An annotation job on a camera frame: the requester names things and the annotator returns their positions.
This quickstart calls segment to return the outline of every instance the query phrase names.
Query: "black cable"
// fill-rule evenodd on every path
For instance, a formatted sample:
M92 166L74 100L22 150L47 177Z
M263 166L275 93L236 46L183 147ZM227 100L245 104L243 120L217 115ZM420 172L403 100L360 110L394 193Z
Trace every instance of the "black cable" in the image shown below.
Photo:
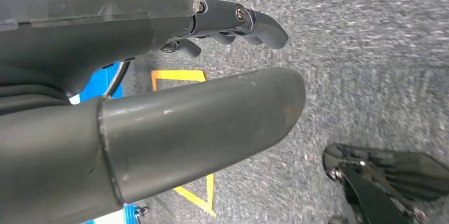
M15 113L19 111L37 109L46 106L66 106L70 102L52 98L41 94L27 94L2 98L0 104L0 115Z
M46 95L52 98L66 101L69 103L67 96L57 89L44 85L9 85L0 87L0 97L10 97L27 94Z
M117 88L119 88L119 85L122 82L126 72L128 71L130 63L131 61L120 62L119 69L115 73L115 76L112 79L111 83L109 84L109 87L103 93L103 97L108 98L114 95L114 93L117 91Z

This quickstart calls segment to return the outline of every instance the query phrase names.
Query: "screw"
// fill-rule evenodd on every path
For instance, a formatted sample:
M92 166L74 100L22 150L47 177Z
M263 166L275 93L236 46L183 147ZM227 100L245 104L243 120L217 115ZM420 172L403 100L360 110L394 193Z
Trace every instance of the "screw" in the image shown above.
M329 176L333 181L340 180L343 177L342 172L336 168L329 172Z
M236 7L236 17L239 22L245 21L246 11L241 5Z
M148 207L137 207L136 208L136 216L140 216L140 217L144 217L148 212L149 212L149 208Z

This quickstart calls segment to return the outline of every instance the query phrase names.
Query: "yellow tape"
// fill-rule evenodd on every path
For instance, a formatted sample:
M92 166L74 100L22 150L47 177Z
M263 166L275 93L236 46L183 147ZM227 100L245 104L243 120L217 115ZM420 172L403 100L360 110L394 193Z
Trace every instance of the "yellow tape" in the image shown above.
M151 84L153 91L157 90L157 79L204 82L206 81L206 75L202 70L153 70L151 72ZM206 191L208 194L207 201L200 199L198 196L186 190L182 186L176 187L174 190L208 214L213 217L217 217L217 214L213 211L213 174L206 176Z

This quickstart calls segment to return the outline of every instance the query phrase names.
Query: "blue object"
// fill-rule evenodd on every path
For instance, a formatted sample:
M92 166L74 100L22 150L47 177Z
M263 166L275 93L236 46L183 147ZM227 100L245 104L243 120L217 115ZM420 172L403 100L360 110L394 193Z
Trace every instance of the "blue object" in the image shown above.
M123 215L126 224L137 224L136 206L133 204L125 205Z
M86 88L79 94L80 101L86 101L90 98L100 96L107 89L112 79L114 78L115 73L119 69L119 64L115 63L113 66L107 69L100 69L95 72L87 83ZM115 91L112 97L120 98L123 96L123 88L122 85L119 85L117 91Z

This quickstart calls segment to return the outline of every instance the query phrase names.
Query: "grey carpet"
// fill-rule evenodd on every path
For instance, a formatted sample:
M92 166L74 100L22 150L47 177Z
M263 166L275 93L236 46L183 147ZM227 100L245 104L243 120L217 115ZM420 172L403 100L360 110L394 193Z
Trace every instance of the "grey carpet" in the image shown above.
M199 59L139 57L125 94L149 91L156 68L202 69L216 78L289 67L307 84L304 114L280 144L215 174L217 218L168 191L142 202L151 207L142 223L327 223L345 202L321 166L331 142L425 151L449 164L449 0L229 1L277 19L288 45L206 39L196 41ZM204 183L189 189L204 196ZM448 200L425 209L430 223L449 223Z

